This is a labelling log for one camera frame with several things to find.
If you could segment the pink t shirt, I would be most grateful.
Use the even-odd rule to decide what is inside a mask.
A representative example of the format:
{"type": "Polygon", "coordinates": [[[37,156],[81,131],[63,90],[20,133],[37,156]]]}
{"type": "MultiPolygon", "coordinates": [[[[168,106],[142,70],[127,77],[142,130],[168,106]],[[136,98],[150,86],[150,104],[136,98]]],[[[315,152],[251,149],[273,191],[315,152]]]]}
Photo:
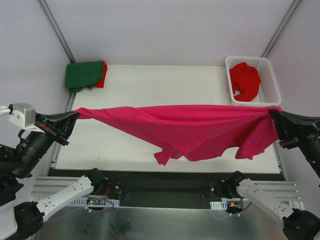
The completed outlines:
{"type": "Polygon", "coordinates": [[[161,148],[160,165],[185,157],[197,162],[237,148],[236,159],[252,159],[278,140],[271,107],[239,105],[167,105],[76,110],[161,148]]]}

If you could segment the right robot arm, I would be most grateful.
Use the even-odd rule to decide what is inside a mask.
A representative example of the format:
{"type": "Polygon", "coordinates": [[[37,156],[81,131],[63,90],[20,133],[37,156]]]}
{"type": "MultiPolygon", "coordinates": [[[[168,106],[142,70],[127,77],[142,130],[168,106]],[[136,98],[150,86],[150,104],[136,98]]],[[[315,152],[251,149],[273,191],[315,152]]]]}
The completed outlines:
{"type": "MultiPolygon", "coordinates": [[[[320,118],[302,116],[285,111],[270,110],[284,149],[299,148],[306,161],[318,175],[320,173],[320,118]]],[[[259,188],[240,171],[233,172],[217,183],[214,191],[221,197],[243,197],[269,214],[281,226],[289,240],[318,240],[320,219],[307,210],[293,208],[259,188]]]]}

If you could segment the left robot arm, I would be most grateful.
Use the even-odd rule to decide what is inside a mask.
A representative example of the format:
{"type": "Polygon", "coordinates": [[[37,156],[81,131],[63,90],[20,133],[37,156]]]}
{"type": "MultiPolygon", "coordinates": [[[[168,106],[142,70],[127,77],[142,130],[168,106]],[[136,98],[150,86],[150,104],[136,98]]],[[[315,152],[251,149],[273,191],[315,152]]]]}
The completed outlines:
{"type": "Polygon", "coordinates": [[[0,115],[7,115],[9,121],[20,128],[20,142],[16,147],[0,146],[2,240],[26,240],[62,208],[85,195],[105,191],[107,179],[93,168],[78,179],[38,178],[35,183],[39,186],[33,187],[30,199],[18,204],[16,196],[24,186],[19,180],[31,177],[32,170],[52,144],[68,145],[79,114],[71,111],[45,115],[3,109],[0,115]]]}

